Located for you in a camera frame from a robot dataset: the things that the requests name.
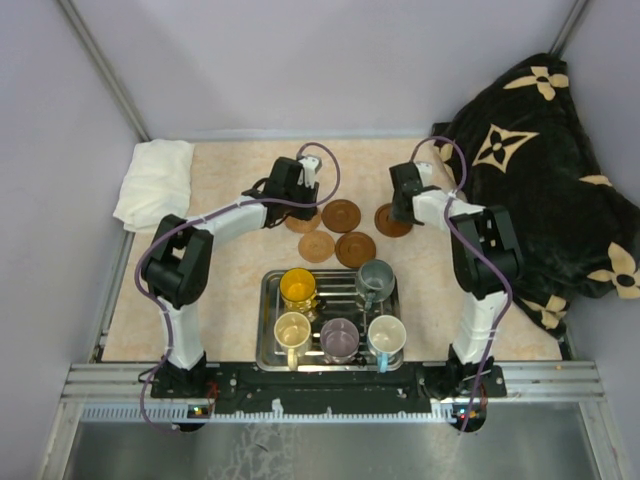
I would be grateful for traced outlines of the woven rattan coaster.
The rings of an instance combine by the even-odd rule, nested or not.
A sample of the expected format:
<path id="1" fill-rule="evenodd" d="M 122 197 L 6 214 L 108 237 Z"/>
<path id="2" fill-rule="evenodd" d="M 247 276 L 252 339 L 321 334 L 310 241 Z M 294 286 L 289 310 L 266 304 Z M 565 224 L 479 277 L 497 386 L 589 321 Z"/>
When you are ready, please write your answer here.
<path id="1" fill-rule="evenodd" d="M 314 231 L 321 223 L 321 209 L 317 208 L 315 215 L 310 220 L 300 220 L 293 216 L 286 218 L 284 225 L 292 232 L 306 234 Z"/>
<path id="2" fill-rule="evenodd" d="M 311 263 L 328 260 L 335 251 L 333 238 L 323 231 L 312 231 L 302 236 L 298 244 L 300 256 Z"/>

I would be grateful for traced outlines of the dark wooden coaster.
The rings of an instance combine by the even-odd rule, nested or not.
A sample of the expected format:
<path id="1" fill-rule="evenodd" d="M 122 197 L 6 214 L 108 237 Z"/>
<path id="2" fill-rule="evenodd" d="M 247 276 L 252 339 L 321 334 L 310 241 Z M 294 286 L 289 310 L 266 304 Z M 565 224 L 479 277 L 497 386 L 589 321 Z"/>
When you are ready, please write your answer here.
<path id="1" fill-rule="evenodd" d="M 342 235 L 335 246 L 338 261 L 348 268 L 359 268 L 376 258 L 376 244 L 367 234 L 352 231 Z"/>
<path id="2" fill-rule="evenodd" d="M 329 202 L 321 214 L 326 228 L 335 233 L 348 233 L 359 226 L 361 211 L 352 201 L 338 199 Z"/>
<path id="3" fill-rule="evenodd" d="M 374 224 L 376 229 L 384 236 L 390 238 L 400 238 L 407 235 L 413 228 L 412 224 L 402 223 L 391 218 L 392 204 L 381 205 L 375 215 Z"/>

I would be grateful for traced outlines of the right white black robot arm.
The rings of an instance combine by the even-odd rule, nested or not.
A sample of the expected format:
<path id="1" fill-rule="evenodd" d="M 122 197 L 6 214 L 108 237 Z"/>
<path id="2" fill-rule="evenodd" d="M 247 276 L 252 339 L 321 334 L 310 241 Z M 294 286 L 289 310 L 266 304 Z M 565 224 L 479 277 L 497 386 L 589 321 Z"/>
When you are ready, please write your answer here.
<path id="1" fill-rule="evenodd" d="M 465 292 L 459 333 L 451 345 L 459 361 L 446 372 L 448 387 L 470 395 L 482 383 L 476 364 L 487 360 L 497 325 L 512 302 L 512 283 L 523 273 L 523 257 L 511 217 L 502 206 L 468 203 L 433 185 L 428 163 L 389 168 L 391 218 L 437 227 L 450 234 L 453 270 Z"/>

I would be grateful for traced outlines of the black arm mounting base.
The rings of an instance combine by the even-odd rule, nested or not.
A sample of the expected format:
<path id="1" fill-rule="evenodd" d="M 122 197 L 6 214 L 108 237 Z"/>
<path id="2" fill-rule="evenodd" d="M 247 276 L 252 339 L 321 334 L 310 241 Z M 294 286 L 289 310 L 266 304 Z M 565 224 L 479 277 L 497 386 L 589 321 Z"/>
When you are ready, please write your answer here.
<path id="1" fill-rule="evenodd" d="M 387 373 L 367 370 L 362 361 L 338 370 L 299 372 L 267 371 L 249 362 L 206 362 L 181 373 L 166 364 L 151 381 L 154 399 L 203 400 L 189 412 L 197 420 L 214 414 L 266 415 L 275 409 L 294 417 L 429 414 L 434 400 L 472 397 L 471 412 L 458 406 L 453 413 L 454 426 L 470 432 L 483 425 L 488 400 L 506 394 L 503 371 L 492 360 L 482 372 L 453 361 L 404 362 Z"/>

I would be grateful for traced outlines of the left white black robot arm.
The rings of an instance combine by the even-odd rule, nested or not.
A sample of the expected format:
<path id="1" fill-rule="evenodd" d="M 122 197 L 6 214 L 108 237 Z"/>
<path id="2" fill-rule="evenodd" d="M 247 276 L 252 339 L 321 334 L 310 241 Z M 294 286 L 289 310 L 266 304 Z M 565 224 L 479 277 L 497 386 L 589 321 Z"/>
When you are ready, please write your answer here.
<path id="1" fill-rule="evenodd" d="M 288 216 L 311 219 L 317 211 L 321 167 L 315 156 L 279 157 L 269 176 L 235 202 L 200 217 L 169 214 L 161 220 L 137 275 L 159 307 L 167 343 L 163 361 L 176 369 L 172 383 L 184 395 L 197 396 L 208 384 L 197 302 L 208 283 L 213 253 Z"/>

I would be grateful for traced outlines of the yellow glass cup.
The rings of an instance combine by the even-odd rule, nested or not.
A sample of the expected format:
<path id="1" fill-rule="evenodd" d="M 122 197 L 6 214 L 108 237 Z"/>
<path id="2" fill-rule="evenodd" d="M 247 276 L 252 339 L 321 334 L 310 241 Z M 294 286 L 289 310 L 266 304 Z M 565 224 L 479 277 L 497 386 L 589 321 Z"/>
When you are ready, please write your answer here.
<path id="1" fill-rule="evenodd" d="M 316 280 L 307 269 L 287 270 L 281 277 L 279 290 L 286 308 L 290 311 L 307 313 L 318 306 Z"/>

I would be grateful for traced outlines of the grey ceramic mug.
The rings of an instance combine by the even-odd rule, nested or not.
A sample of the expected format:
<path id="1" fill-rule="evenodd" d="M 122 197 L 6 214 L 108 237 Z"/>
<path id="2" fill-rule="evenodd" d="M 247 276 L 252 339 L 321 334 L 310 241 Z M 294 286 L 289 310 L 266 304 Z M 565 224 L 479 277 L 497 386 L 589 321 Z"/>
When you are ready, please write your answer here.
<path id="1" fill-rule="evenodd" d="M 373 259 L 358 269 L 355 285 L 363 300 L 363 310 L 369 311 L 376 302 L 382 302 L 392 294 L 396 277 L 388 263 Z"/>

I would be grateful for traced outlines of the black floral blanket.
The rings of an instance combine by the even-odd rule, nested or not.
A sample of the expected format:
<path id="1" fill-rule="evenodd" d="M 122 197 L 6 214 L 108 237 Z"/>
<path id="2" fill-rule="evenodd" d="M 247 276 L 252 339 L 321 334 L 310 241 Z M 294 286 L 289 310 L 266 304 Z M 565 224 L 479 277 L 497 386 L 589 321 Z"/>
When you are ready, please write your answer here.
<path id="1" fill-rule="evenodd" d="M 515 304 L 553 337 L 579 296 L 639 296 L 639 209 L 602 172 L 571 97 L 567 64 L 540 53 L 432 127 L 452 181 L 505 207 L 524 258 Z"/>

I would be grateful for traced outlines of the white folded towel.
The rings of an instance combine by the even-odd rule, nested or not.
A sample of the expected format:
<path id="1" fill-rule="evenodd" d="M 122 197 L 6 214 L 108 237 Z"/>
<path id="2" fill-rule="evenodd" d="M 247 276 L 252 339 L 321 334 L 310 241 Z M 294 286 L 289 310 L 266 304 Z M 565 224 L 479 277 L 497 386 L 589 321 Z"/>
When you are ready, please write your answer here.
<path id="1" fill-rule="evenodd" d="M 166 215 L 187 213 L 194 150 L 194 144 L 182 140 L 156 139 L 135 146 L 113 213 L 125 231 L 153 232 Z"/>

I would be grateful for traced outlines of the cream ceramic mug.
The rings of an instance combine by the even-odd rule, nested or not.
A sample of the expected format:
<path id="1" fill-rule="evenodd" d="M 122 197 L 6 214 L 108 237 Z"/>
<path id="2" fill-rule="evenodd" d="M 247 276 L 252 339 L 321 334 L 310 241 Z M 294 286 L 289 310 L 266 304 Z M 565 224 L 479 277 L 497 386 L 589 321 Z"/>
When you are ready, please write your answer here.
<path id="1" fill-rule="evenodd" d="M 309 319 L 298 312 L 284 313 L 276 320 L 274 337 L 286 355 L 288 368 L 297 371 L 300 359 L 310 350 L 312 344 Z"/>

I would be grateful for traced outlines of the purple ceramic mug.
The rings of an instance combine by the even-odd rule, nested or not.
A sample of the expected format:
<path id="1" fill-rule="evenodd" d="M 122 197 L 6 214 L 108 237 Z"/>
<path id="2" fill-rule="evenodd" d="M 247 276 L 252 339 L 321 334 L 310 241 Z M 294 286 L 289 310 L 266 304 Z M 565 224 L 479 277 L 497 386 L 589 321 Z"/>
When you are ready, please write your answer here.
<path id="1" fill-rule="evenodd" d="M 352 361 L 359 349 L 359 331 L 346 318 L 327 321 L 320 331 L 320 346 L 329 364 L 345 364 Z"/>

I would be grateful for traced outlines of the aluminium frame rail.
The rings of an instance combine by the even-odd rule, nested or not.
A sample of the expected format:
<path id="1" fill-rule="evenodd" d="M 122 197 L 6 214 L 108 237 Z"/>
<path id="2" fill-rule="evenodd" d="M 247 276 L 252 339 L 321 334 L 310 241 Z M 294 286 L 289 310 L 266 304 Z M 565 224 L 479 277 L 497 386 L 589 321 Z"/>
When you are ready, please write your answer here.
<path id="1" fill-rule="evenodd" d="M 439 365 L 410 362 L 398 370 L 266 372 L 251 363 L 216 364 L 196 394 L 180 398 L 143 388 L 148 364 L 76 364 L 61 399 L 83 406 L 91 421 L 195 423 L 454 423 L 471 388 L 435 397 Z"/>

